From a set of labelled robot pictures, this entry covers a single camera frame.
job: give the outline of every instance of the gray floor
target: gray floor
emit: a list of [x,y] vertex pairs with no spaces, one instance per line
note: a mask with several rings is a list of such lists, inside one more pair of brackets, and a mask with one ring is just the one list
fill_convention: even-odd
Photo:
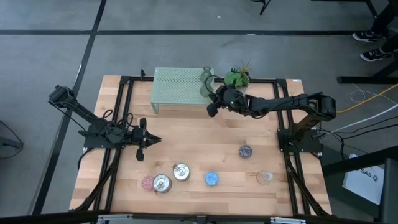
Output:
[[[374,2],[380,12],[386,1]],[[29,1],[0,0],[0,29],[92,28],[99,0]],[[108,1],[100,30],[361,30],[373,19],[361,2],[272,1],[263,16],[260,4],[250,1]],[[38,191],[61,114],[47,104],[56,84],[72,86],[88,36],[1,36],[0,35],[0,119],[25,142],[25,149],[12,159],[0,160],[0,217],[25,215]],[[88,61],[78,100],[95,106],[103,75],[148,75],[155,67],[212,66],[223,76],[241,60],[251,62],[252,76],[298,78],[305,91],[323,91],[334,97],[338,109],[354,105],[353,85],[338,85],[339,75],[371,75],[389,61],[366,63],[358,54],[378,44],[355,42],[351,37],[237,36],[237,35],[122,35],[97,36]],[[387,85],[359,85],[379,93]],[[398,102],[396,90],[386,96]],[[367,118],[392,106],[377,98],[323,125],[334,129]],[[390,117],[391,112],[379,120]],[[398,144],[392,128],[350,139],[366,152]],[[44,213],[68,210],[76,179],[76,163],[83,138],[71,123],[46,199]],[[324,143],[339,149],[333,138]],[[346,148],[347,153],[361,154]],[[335,215],[369,219],[366,215],[331,198]]]

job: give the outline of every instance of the table leg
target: table leg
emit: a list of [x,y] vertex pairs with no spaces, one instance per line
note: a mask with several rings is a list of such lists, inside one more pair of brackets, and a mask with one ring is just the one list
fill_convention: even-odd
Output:
[[152,108],[154,109],[155,114],[159,113],[159,104],[158,103],[151,103]]

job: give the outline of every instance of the wooden table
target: wooden table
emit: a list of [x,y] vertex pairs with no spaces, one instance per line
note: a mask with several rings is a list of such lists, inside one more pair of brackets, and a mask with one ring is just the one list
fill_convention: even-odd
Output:
[[[95,108],[97,116],[113,109],[119,80],[120,76],[104,76]],[[287,80],[287,84],[289,95],[303,93],[300,80]],[[292,215],[284,159],[277,142],[275,112],[262,119],[252,119],[219,110],[217,116],[210,118],[206,106],[164,105],[159,114],[154,114],[150,105],[151,92],[152,82],[134,82],[130,112],[134,114],[134,124],[146,118],[148,130],[160,136],[162,142],[144,151],[143,162],[136,160],[137,146],[123,149],[112,212]],[[274,98],[271,84],[252,83],[246,93]],[[292,113],[295,122],[306,115],[299,110]],[[239,147],[244,144],[253,148],[249,159],[242,159],[238,154]],[[95,149],[82,160],[70,208],[79,206],[97,184],[103,156],[104,149]],[[331,213],[319,160],[309,153],[301,153],[301,160],[309,191],[323,209]],[[178,182],[173,177],[172,166],[176,162],[184,162],[191,168],[188,181]],[[269,185],[257,183],[256,174],[260,170],[274,174]],[[220,177],[216,187],[205,184],[205,174],[209,171],[217,172]],[[168,193],[155,194],[141,187],[143,177],[157,174],[166,174],[172,179],[173,186]],[[100,208],[104,208],[107,189],[105,186]],[[296,195],[299,211],[303,213],[298,188]]]

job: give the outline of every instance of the black shoe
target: black shoe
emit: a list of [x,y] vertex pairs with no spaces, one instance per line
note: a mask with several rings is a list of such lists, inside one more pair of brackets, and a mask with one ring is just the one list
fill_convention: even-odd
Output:
[[365,41],[369,43],[375,43],[379,38],[379,36],[372,31],[355,32],[353,34],[353,37],[357,41]]
[[359,56],[361,57],[362,60],[367,61],[367,62],[374,62],[377,60],[382,60],[385,58],[391,57],[391,53],[384,53],[378,49],[371,50],[369,52],[361,53]]

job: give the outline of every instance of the blue container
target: blue container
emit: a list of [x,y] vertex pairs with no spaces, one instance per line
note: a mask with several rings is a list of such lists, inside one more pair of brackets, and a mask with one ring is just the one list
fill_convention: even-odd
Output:
[[205,181],[209,186],[216,186],[218,184],[218,175],[215,172],[209,172],[206,174]]

